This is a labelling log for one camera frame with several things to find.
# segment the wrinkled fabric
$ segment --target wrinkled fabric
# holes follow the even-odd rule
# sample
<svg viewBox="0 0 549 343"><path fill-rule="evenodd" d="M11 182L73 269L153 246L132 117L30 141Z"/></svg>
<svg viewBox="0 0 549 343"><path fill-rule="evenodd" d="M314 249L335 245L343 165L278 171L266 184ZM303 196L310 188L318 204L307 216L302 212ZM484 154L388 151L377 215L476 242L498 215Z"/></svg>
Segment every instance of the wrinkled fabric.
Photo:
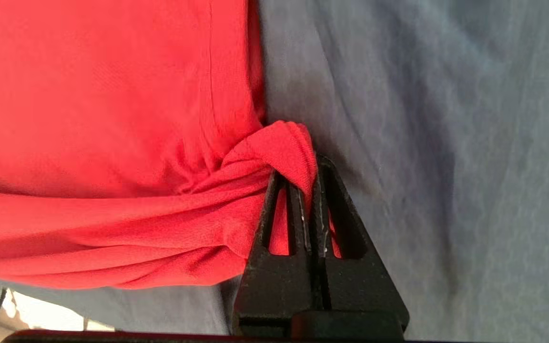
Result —
<svg viewBox="0 0 549 343"><path fill-rule="evenodd" d="M0 279L138 289L242 273L272 169L307 199L315 176L304 126L262 124L249 7L0 0Z"/></svg>
<svg viewBox="0 0 549 343"><path fill-rule="evenodd" d="M337 165L406 339L549 342L549 0L262 0L269 120Z"/></svg>

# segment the red fabric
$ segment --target red fabric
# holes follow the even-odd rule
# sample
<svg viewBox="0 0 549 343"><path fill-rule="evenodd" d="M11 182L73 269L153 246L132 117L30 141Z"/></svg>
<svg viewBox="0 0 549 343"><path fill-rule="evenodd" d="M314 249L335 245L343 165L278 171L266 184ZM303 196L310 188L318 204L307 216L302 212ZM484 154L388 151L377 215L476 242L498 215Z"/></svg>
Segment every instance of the red fabric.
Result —
<svg viewBox="0 0 549 343"><path fill-rule="evenodd" d="M262 124L248 7L0 0L0 278L144 288L242 273L272 167L308 198L316 171L303 126Z"/></svg>

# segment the black clamp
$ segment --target black clamp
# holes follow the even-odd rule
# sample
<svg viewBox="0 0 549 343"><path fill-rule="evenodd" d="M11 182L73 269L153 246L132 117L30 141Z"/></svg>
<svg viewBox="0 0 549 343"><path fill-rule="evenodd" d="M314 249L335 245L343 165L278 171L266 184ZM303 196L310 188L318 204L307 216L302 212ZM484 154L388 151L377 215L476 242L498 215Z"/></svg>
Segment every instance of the black clamp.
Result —
<svg viewBox="0 0 549 343"><path fill-rule="evenodd" d="M289 256L268 251L287 191ZM307 218L302 193L273 173L236 298L240 336L402 341L409 314L336 168L318 156ZM342 258L334 256L329 216Z"/></svg>

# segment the blue-gray cloth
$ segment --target blue-gray cloth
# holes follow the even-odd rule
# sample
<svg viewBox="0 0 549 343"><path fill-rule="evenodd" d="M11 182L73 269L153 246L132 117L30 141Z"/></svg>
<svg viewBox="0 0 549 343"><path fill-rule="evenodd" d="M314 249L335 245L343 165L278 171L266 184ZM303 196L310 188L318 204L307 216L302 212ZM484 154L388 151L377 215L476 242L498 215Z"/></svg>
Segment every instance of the blue-gray cloth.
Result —
<svg viewBox="0 0 549 343"><path fill-rule="evenodd" d="M268 115L337 164L406 337L549 342L549 0L260 5ZM121 330L222 334L234 285L16 288Z"/></svg>

